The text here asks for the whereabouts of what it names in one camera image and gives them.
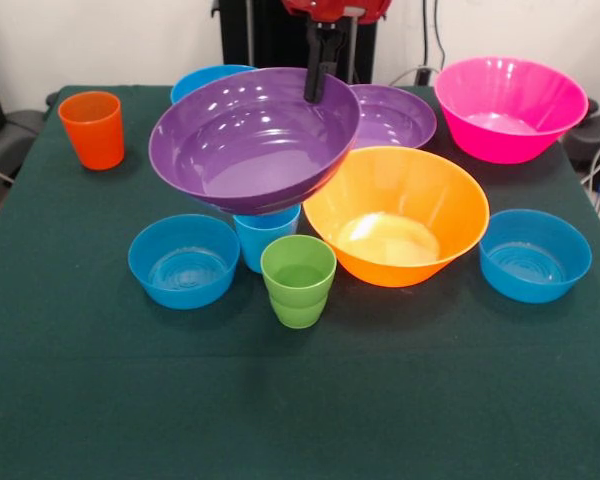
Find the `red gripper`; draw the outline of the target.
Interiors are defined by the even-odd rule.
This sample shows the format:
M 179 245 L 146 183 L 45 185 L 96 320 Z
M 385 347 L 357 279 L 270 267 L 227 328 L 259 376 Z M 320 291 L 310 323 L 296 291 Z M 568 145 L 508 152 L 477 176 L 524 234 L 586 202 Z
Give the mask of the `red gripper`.
M 283 0 L 290 14 L 307 14 L 306 40 L 309 47 L 304 99 L 319 103 L 324 90 L 324 69 L 335 71 L 342 43 L 341 18 L 350 17 L 359 24 L 372 24 L 383 17 L 391 0 Z

